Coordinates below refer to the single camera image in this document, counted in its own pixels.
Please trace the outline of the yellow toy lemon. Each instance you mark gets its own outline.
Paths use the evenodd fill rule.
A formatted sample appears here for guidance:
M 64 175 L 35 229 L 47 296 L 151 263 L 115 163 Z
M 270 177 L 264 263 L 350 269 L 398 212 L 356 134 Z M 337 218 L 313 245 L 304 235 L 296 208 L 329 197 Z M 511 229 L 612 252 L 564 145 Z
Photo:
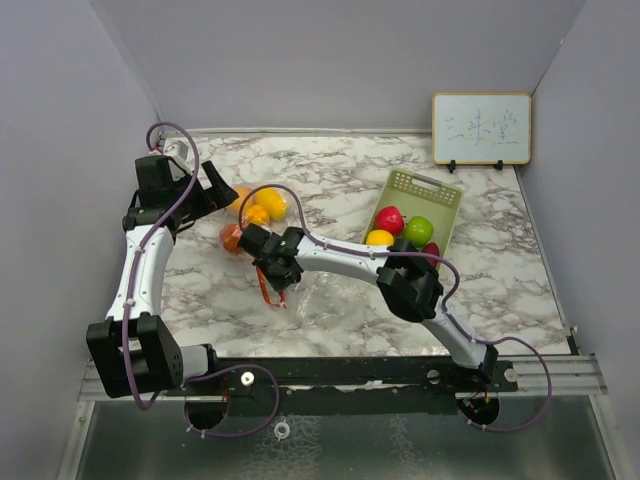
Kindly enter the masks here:
M 394 242 L 394 235 L 384 229 L 371 230 L 365 239 L 365 244 L 369 246 L 390 246 Z

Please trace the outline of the yellow toy bell pepper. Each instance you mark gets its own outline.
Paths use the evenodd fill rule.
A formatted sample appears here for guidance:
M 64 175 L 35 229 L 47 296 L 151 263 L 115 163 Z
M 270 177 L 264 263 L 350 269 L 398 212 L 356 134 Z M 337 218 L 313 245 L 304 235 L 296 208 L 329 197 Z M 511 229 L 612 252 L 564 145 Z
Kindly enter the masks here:
M 250 224 L 258 226 L 269 226 L 271 217 L 269 212 L 261 205 L 253 204 L 245 214 L 242 214 L 242 226 L 248 227 Z

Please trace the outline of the yellow toy mango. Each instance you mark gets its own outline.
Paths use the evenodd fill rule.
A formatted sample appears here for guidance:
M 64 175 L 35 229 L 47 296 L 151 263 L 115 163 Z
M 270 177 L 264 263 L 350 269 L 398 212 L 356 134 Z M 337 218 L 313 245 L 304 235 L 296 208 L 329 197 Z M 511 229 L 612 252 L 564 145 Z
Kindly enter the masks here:
M 269 217 L 275 221 L 283 221 L 288 213 L 288 205 L 284 197 L 274 188 L 260 189 L 254 195 L 255 203 L 263 207 Z

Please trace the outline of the red toy apple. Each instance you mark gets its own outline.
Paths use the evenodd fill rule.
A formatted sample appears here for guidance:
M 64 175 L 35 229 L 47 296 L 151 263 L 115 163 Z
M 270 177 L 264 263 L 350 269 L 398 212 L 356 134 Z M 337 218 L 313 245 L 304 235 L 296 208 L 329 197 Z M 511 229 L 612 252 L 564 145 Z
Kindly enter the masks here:
M 375 216 L 375 225 L 379 230 L 384 230 L 393 236 L 398 236 L 404 231 L 404 216 L 396 206 L 382 208 Z

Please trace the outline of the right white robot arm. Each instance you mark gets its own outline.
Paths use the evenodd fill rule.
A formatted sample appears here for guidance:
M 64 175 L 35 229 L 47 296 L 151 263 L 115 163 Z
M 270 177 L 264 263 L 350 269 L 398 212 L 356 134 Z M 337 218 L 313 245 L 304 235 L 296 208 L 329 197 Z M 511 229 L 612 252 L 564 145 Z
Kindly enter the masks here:
M 481 391 L 494 381 L 496 348 L 452 315 L 439 273 L 429 262 L 433 256 L 410 242 L 369 246 L 315 236 L 302 227 L 289 227 L 279 235 L 250 224 L 238 246 L 279 293 L 300 282 L 304 272 L 332 273 L 376 286 L 393 315 L 423 325 L 448 350 L 467 389 Z

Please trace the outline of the clear zip top bag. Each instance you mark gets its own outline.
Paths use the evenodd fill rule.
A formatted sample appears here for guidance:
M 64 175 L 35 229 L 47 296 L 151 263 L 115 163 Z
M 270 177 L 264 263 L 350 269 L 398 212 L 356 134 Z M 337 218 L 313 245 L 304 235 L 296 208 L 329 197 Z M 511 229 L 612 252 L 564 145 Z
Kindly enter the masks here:
M 244 200 L 252 191 L 249 186 L 234 186 L 238 198 L 229 205 L 226 210 L 237 219 L 241 216 L 242 226 L 249 223 L 269 229 L 273 224 L 286 221 L 288 215 L 288 203 L 284 195 L 271 187 L 261 189 L 252 195 L 246 202 Z M 222 247 L 230 254 L 241 254 L 238 247 L 241 237 L 241 229 L 237 223 L 225 225 L 219 232 L 219 241 Z

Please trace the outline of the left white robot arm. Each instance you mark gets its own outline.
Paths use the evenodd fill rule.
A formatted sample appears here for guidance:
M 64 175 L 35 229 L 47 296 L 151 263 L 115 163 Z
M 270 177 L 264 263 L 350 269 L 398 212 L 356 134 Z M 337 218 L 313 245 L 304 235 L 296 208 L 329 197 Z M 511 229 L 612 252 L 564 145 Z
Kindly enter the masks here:
M 174 390 L 185 381 L 206 395 L 220 385 L 213 348 L 179 346 L 160 315 L 165 270 L 178 234 L 238 197 L 211 162 L 199 167 L 209 187 L 175 156 L 149 155 L 135 162 L 138 188 L 122 220 L 126 258 L 119 287 L 105 320 L 86 332 L 111 398 Z

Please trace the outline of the pale green plastic basket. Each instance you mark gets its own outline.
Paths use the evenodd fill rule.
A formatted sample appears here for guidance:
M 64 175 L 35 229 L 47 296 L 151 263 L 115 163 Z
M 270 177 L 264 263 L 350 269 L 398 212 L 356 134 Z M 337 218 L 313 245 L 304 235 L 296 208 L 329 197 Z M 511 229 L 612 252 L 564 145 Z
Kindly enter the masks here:
M 422 252 L 442 255 L 453 236 L 462 199 L 462 190 L 453 185 L 393 169 L 362 240 L 394 237 Z

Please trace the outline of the orange toy pumpkin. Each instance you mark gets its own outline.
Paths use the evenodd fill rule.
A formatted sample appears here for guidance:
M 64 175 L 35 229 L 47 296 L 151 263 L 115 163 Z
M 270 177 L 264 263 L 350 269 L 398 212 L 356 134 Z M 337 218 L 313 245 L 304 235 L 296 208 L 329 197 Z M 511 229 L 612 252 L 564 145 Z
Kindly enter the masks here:
M 241 254 L 243 250 L 239 247 L 239 240 L 242 231 L 238 224 L 227 224 L 219 232 L 221 246 L 230 254 Z

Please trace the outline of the light green toy apple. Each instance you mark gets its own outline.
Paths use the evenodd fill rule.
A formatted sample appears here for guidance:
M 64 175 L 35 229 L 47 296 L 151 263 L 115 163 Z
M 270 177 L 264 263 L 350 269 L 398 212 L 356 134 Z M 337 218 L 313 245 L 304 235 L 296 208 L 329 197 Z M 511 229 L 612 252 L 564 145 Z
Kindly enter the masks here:
M 406 224 L 403 238 L 421 249 L 429 243 L 434 233 L 433 224 L 423 216 L 413 216 Z

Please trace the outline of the clear bag orange slider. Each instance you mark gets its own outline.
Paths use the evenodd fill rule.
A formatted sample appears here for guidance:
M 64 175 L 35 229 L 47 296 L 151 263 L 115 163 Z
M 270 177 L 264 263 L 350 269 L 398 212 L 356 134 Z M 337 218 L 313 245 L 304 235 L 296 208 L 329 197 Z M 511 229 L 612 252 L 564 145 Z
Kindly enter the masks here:
M 311 272 L 283 292 L 277 292 L 256 268 L 264 302 L 294 323 L 303 326 L 335 327 L 355 322 L 366 310 L 372 286 L 331 273 Z

